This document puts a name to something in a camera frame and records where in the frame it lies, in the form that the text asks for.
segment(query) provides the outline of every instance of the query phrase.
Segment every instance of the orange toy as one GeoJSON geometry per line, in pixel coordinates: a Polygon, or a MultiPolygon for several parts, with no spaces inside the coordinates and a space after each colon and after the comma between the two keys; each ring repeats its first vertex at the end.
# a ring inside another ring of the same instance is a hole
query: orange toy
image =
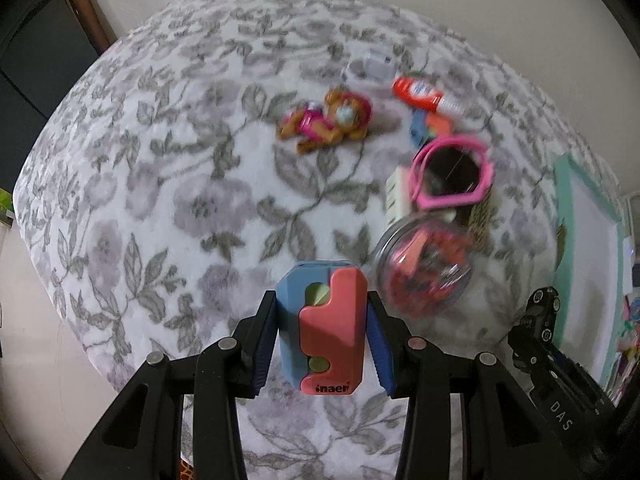
{"type": "Polygon", "coordinates": [[[453,128],[453,121],[440,114],[427,114],[427,128],[437,136],[449,137],[453,128]]]}
{"type": "Polygon", "coordinates": [[[296,151],[299,155],[312,152],[323,146],[331,146],[349,140],[362,140],[367,135],[371,120],[371,103],[359,94],[341,89],[332,89],[324,97],[326,113],[322,105],[308,103],[283,120],[279,131],[280,139],[289,139],[303,134],[308,140],[301,140],[296,151]]]}

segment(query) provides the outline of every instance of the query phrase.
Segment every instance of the white bottle cap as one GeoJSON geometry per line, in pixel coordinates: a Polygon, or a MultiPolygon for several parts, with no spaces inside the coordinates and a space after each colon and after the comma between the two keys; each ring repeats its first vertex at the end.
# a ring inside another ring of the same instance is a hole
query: white bottle cap
{"type": "Polygon", "coordinates": [[[444,94],[438,103],[436,111],[441,115],[447,116],[449,119],[457,121],[465,116],[466,105],[459,99],[449,94],[444,94]]]}

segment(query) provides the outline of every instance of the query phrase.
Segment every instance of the green circle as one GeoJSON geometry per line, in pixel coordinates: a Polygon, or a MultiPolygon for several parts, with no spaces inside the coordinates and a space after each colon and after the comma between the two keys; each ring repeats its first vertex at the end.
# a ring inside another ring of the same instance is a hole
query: green circle
{"type": "Polygon", "coordinates": [[[305,289],[305,305],[320,306],[329,301],[331,289],[329,285],[319,282],[309,283],[305,289]]]}
{"type": "Polygon", "coordinates": [[[316,374],[321,374],[329,369],[329,361],[327,361],[324,357],[310,357],[309,358],[309,369],[316,374]]]}

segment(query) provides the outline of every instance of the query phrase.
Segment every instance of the green picture frame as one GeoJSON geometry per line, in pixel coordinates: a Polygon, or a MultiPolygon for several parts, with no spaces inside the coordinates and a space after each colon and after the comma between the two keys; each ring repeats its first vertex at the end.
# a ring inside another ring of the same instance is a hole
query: green picture frame
{"type": "Polygon", "coordinates": [[[556,196],[558,198],[558,227],[564,226],[564,251],[558,262],[556,275],[554,279],[554,287],[558,291],[561,300],[561,308],[558,311],[556,319],[556,330],[554,332],[553,342],[557,348],[562,350],[564,342],[566,323],[569,316],[569,306],[571,305],[571,291],[574,284],[575,269],[575,251],[576,251],[576,216],[574,207],[574,188],[572,186],[572,178],[577,177],[590,192],[591,198],[595,204],[608,216],[616,225],[617,234],[617,276],[614,277],[617,283],[617,294],[612,318],[612,326],[610,327],[609,344],[607,346],[606,357],[602,366],[602,372],[598,377],[594,377],[600,386],[605,387],[609,379],[610,370],[616,356],[617,339],[622,329],[622,277],[623,277],[623,250],[622,240],[624,238],[624,227],[622,218],[618,215],[615,208],[609,200],[601,192],[596,183],[581,168],[570,155],[560,156],[554,165],[556,176],[556,196]]]}

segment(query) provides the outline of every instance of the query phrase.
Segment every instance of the plastic container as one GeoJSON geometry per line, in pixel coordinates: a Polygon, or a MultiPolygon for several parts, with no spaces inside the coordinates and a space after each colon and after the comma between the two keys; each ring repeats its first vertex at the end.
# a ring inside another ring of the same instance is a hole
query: plastic container
{"type": "Polygon", "coordinates": [[[374,50],[363,59],[352,58],[342,70],[342,79],[351,90],[379,99],[394,96],[392,85],[398,75],[397,60],[374,50]]]}
{"type": "Polygon", "coordinates": [[[372,280],[382,300],[401,315],[432,316],[451,306],[473,272],[471,240],[429,213],[406,216],[380,238],[372,280]]]}

